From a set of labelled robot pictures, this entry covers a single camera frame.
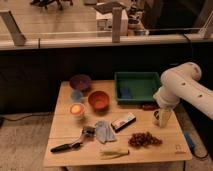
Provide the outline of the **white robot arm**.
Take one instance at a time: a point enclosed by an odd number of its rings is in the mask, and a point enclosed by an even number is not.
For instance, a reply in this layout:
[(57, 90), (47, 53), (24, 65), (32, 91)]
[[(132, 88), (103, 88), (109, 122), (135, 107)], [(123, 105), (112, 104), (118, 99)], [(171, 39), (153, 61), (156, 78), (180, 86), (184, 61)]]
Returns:
[(161, 87), (153, 95), (160, 107), (154, 116), (155, 124), (165, 127), (181, 99), (213, 120), (213, 91), (199, 83), (201, 76), (200, 67), (193, 62), (167, 69), (161, 74)]

